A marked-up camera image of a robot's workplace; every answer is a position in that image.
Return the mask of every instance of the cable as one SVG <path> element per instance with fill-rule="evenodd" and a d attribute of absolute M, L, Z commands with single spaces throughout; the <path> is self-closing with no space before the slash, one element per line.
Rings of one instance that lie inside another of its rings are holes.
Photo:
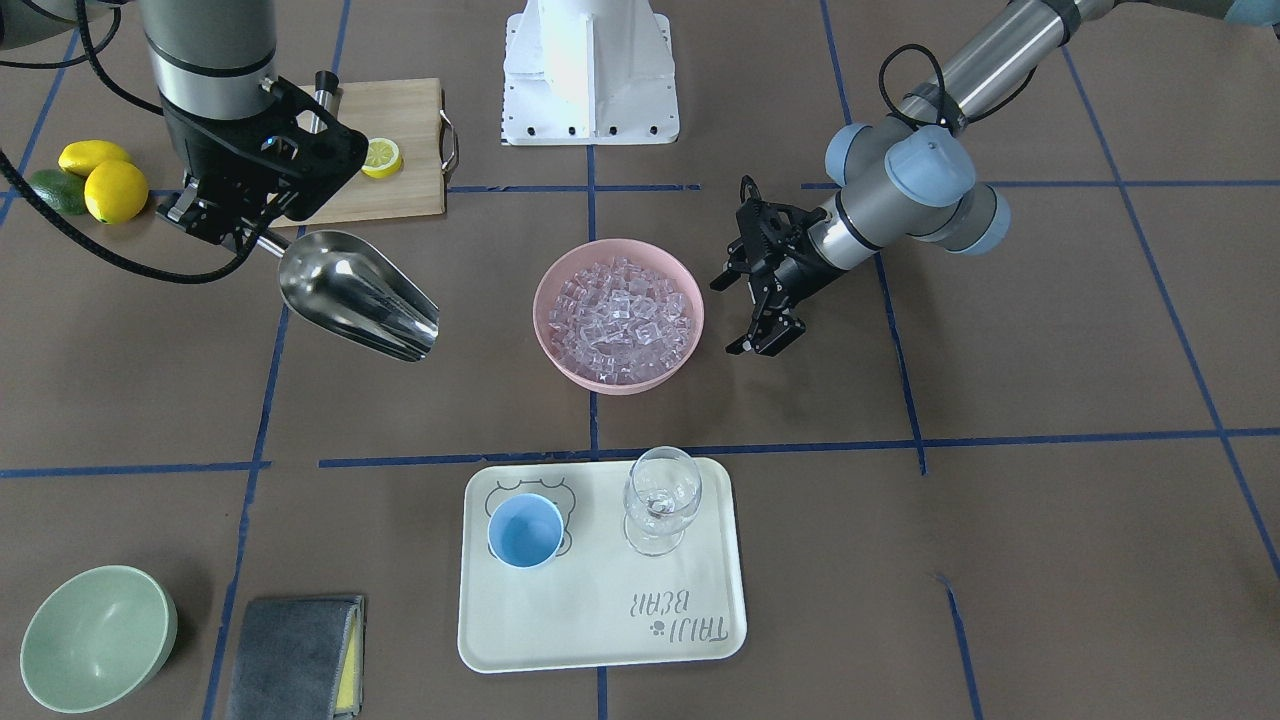
<path fill-rule="evenodd" d="M 108 90 L 119 95 L 131 105 L 141 108 L 148 113 L 155 113 L 156 115 L 164 115 L 164 110 L 161 110 L 159 105 L 152 105 L 151 102 L 147 102 L 146 100 L 142 100 L 141 97 L 137 97 L 123 87 L 115 85 L 115 81 L 113 81 L 110 76 L 106 74 L 106 70 L 102 69 L 102 63 L 97 61 L 97 51 L 93 50 L 93 40 L 88 35 L 88 10 L 84 9 L 84 0 L 76 0 L 76 22 L 79 26 L 81 45 L 84 47 L 84 55 L 88 58 L 88 64 L 93 68 L 93 74 L 97 76 L 97 79 L 102 81 L 102 85 L 105 85 Z"/>
<path fill-rule="evenodd" d="M 925 58 L 928 58 L 929 59 L 929 64 L 933 65 L 933 76 L 937 78 L 938 96 L 940 96 L 940 100 L 938 100 L 938 115 L 934 119 L 933 124 L 938 124 L 938 126 L 946 127 L 947 123 L 946 123 L 946 118 L 943 117 L 942 108 L 946 106 L 946 101 L 947 101 L 947 86 L 946 86 L 945 78 L 942 77 L 942 65 L 938 64 L 937 56 L 932 51 L 929 51 L 928 47 L 924 47 L 923 45 L 915 45 L 915 44 L 904 45 L 904 46 L 899 47 L 897 50 L 890 53 L 888 58 L 884 58 L 884 63 L 881 64 L 879 77 L 878 77 L 881 99 L 884 100 L 884 105 L 888 106 L 888 114 L 890 115 L 897 118 L 899 120 L 902 120 L 904 123 L 906 123 L 908 126 L 910 126 L 913 128 L 920 127 L 922 123 L 919 120 L 916 120 L 915 118 L 909 118 L 906 114 L 904 114 L 902 110 L 893 102 L 893 100 L 890 99 L 888 91 L 884 90 L 884 72 L 888 69 L 890 63 L 892 63 L 895 58 L 897 58 L 902 53 L 906 53 L 908 50 L 915 50 L 916 53 L 920 53 L 922 55 L 924 55 Z M 1009 96 L 1005 97 L 1004 100 L 1001 100 L 998 104 L 996 104 L 995 108 L 992 108 L 992 109 L 989 109 L 989 110 L 987 110 L 984 113 L 978 113 L 977 115 L 969 118 L 968 124 L 972 126 L 972 124 L 977 123 L 978 120 L 989 118 L 991 115 L 995 115 L 996 111 L 998 111 L 1000 109 L 1002 109 L 1005 105 L 1009 105 L 1010 102 L 1012 102 L 1014 97 L 1018 97 L 1019 95 L 1021 95 L 1021 92 L 1024 90 L 1027 90 L 1027 86 L 1030 85 L 1032 78 L 1034 76 L 1036 76 L 1036 68 L 1032 68 L 1032 70 L 1029 73 L 1027 73 L 1027 77 L 1023 79 L 1023 83 L 1018 86 L 1018 90 L 1015 90 L 1011 94 L 1009 94 Z"/>
<path fill-rule="evenodd" d="M 120 29 L 120 9 L 111 8 L 111 29 L 106 31 L 106 37 L 93 47 L 95 53 L 101 53 L 106 50 L 106 46 L 111 44 L 115 38 L 115 31 Z M 0 60 L 0 68 L 19 68 L 23 70 L 56 70 L 59 68 L 70 68 L 78 65 L 88 59 L 88 55 L 79 55 L 72 58 L 70 60 L 63 60 L 60 63 L 15 63 L 13 60 Z"/>
<path fill-rule="evenodd" d="M 237 249 L 236 258 L 233 258 L 230 263 L 210 273 L 187 275 L 180 273 L 170 273 L 168 270 L 160 270 L 150 265 L 134 263 L 133 260 L 129 260 L 123 255 L 116 255 L 115 252 L 111 252 L 106 247 L 102 247 L 101 245 L 95 242 L 93 238 L 76 229 L 74 225 L 68 223 L 61 215 L 58 214 L 56 210 L 50 208 L 47 202 L 45 202 L 44 200 L 41 200 L 38 195 L 36 195 L 36 191 L 31 188 L 27 181 L 23 179 L 22 173 L 18 172 L 18 168 L 14 168 L 13 163 L 9 161 L 9 156 L 4 154 L 3 149 L 0 149 L 0 174 L 4 174 L 5 179 L 9 181 L 9 183 L 14 187 L 14 190 L 17 190 L 18 193 L 22 195 L 22 197 L 27 202 L 29 202 L 31 206 L 35 208 L 37 213 L 40 213 L 55 228 L 61 231 L 61 233 L 69 237 L 76 245 L 79 245 L 84 250 L 88 250 L 93 255 L 97 255 L 102 260 L 106 260 L 108 263 L 115 265 L 116 268 L 120 268 L 122 270 L 128 270 L 136 275 L 142 275 L 145 278 L 178 283 L 178 284 L 202 284 L 214 282 L 225 278 L 227 275 L 239 269 L 239 266 L 243 265 L 246 260 L 248 260 L 248 255 L 250 252 L 253 251 L 253 247 L 257 246 L 257 238 L 248 238 L 247 241 L 244 241 L 243 245 L 241 245 Z"/>

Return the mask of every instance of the clear glass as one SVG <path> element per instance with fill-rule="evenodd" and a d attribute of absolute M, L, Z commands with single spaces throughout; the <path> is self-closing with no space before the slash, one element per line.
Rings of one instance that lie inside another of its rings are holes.
<path fill-rule="evenodd" d="M 658 557 L 685 538 L 703 500 L 703 478 L 684 450 L 655 447 L 631 465 L 622 496 L 627 542 L 636 552 Z"/>

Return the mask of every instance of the white tray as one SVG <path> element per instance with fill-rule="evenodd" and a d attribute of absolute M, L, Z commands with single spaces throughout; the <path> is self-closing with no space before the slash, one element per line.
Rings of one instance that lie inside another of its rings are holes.
<path fill-rule="evenodd" d="M 476 673 L 721 660 L 746 641 L 733 491 L 696 459 L 703 502 L 669 555 L 645 557 L 622 536 L 631 462 L 498 465 L 467 483 L 462 516 L 458 655 Z M 489 515 L 538 492 L 564 516 L 557 557 L 531 570 L 489 550 Z"/>

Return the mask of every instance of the green bowl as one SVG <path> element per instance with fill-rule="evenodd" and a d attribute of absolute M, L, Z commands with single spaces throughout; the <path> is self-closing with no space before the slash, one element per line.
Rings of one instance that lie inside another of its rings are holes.
<path fill-rule="evenodd" d="M 86 570 L 31 619 L 22 682 L 50 710 L 99 710 L 155 676 L 177 632 L 173 598 L 151 575 L 124 565 Z"/>

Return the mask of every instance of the wooden cutting board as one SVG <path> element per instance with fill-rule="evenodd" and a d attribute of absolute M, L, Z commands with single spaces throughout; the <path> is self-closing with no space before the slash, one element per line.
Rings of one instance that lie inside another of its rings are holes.
<path fill-rule="evenodd" d="M 310 95 L 314 87 L 302 90 Z M 440 172 L 440 81 L 392 79 L 348 82 L 340 86 L 338 119 L 366 137 L 387 137 L 399 145 L 404 168 L 389 178 L 356 173 L 315 215 L 296 222 L 280 218 L 271 227 L 352 223 L 444 213 L 444 174 Z M 311 126 L 311 113 L 300 117 Z"/>

